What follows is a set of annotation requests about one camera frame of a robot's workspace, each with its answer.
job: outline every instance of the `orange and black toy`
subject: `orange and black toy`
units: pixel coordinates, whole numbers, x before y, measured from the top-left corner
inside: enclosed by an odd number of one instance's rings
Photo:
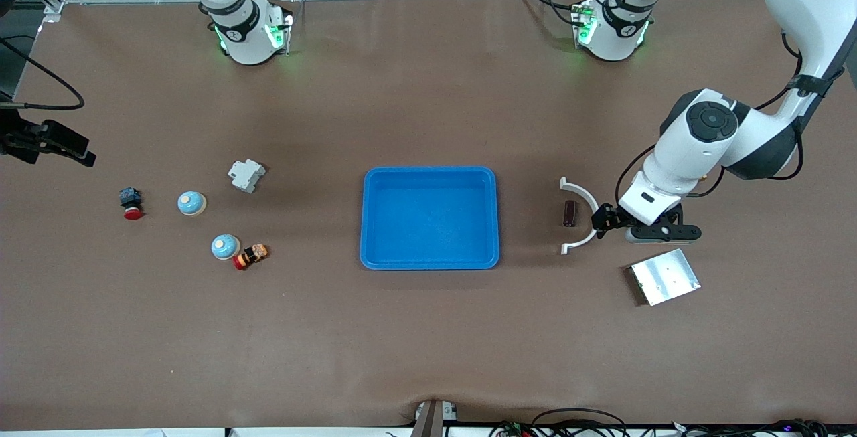
[[[244,251],[232,257],[232,264],[236,270],[246,270],[250,264],[262,260],[267,257],[267,247],[265,245],[253,245],[250,248],[245,248]]]

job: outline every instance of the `light blue round toy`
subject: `light blue round toy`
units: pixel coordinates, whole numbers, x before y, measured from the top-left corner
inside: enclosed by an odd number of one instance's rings
[[[220,235],[212,241],[212,254],[218,260],[229,260],[241,250],[241,242],[232,235]]]
[[[196,191],[187,191],[178,197],[178,211],[183,215],[198,215],[205,211],[206,197]]]

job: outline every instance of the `small toy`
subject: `small toy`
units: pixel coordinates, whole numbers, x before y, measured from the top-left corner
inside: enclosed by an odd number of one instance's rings
[[[202,193],[187,191],[178,197],[178,211],[183,215],[198,215],[206,210],[208,202]]]
[[[253,245],[250,248],[245,248],[242,253],[233,256],[232,264],[236,270],[245,270],[250,264],[266,257],[267,247],[265,245]]]
[[[232,169],[229,170],[229,177],[232,178],[232,186],[237,187],[245,193],[253,193],[256,188],[256,182],[264,174],[265,168],[252,159],[248,159],[243,163],[236,161],[232,164]]]
[[[140,192],[135,188],[126,187],[119,192],[119,205],[125,208],[126,220],[139,220],[143,217],[142,202]]]
[[[212,241],[212,254],[218,260],[229,260],[238,254],[241,242],[233,235],[220,235]]]

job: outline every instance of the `white plastic toy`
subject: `white plastic toy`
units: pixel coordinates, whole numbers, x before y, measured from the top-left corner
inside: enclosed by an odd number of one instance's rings
[[[256,182],[264,174],[265,168],[252,159],[248,159],[243,163],[236,161],[232,164],[232,169],[229,170],[229,177],[232,178],[232,186],[237,187],[245,193],[253,193],[256,188]]]

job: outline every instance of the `blue plastic tray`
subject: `blue plastic tray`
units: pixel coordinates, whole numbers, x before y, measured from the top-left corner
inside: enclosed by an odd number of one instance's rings
[[[360,260],[371,270],[487,270],[499,260],[497,180],[482,166],[375,168]]]

